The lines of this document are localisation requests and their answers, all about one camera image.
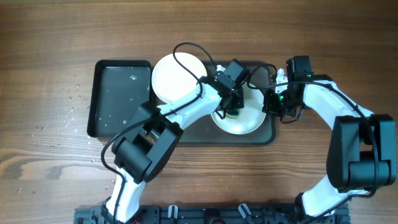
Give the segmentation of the green yellow sponge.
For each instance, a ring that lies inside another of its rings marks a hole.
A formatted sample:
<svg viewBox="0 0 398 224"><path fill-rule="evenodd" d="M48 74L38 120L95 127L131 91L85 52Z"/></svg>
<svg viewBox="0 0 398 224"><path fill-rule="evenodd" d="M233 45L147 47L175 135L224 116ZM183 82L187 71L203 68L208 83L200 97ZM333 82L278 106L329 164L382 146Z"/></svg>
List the green yellow sponge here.
<svg viewBox="0 0 398 224"><path fill-rule="evenodd" d="M239 109L236 110L227 110L226 117L229 119L238 119L239 118Z"/></svg>

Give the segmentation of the white plate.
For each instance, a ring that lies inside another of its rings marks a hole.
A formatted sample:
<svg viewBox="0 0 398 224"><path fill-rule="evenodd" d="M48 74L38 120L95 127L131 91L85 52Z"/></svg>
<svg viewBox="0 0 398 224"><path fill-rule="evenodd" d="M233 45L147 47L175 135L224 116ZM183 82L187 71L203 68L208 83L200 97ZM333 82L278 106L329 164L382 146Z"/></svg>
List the white plate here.
<svg viewBox="0 0 398 224"><path fill-rule="evenodd" d="M221 119L216 112L211 114L215 124L230 134L248 134L256 130L265 120L266 114L262 111L264 95L260 90L243 86L244 108L239 109L238 119Z"/></svg>
<svg viewBox="0 0 398 224"><path fill-rule="evenodd" d="M175 56L197 78L207 76L204 64L196 56L184 52L177 52ZM154 93L165 103L181 99L197 85L197 80L175 61L173 54L168 54L157 62L151 82Z"/></svg>

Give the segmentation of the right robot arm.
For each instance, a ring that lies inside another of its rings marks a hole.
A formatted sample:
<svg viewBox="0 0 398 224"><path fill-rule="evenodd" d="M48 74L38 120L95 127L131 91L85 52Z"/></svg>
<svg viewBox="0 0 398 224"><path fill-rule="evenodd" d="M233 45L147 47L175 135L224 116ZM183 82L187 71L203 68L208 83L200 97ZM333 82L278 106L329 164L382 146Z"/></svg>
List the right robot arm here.
<svg viewBox="0 0 398 224"><path fill-rule="evenodd" d="M263 110L279 117L314 110L332 130L326 176L295 201L298 221L330 216L352 198L371 198L396 180L395 121L359 106L327 75L294 73L264 87Z"/></svg>

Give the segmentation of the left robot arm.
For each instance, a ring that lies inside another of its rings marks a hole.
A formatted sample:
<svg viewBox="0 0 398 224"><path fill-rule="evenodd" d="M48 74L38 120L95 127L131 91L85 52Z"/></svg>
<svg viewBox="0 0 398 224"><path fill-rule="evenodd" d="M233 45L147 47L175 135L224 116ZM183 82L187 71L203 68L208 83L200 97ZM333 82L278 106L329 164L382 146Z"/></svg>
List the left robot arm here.
<svg viewBox="0 0 398 224"><path fill-rule="evenodd" d="M116 188L105 202L103 215L110 223L128 223L139 209L144 187L165 167L184 130L215 111L243 107L241 88L199 83L172 103L141 104L127 126L112 137L103 150L111 149L117 174Z"/></svg>

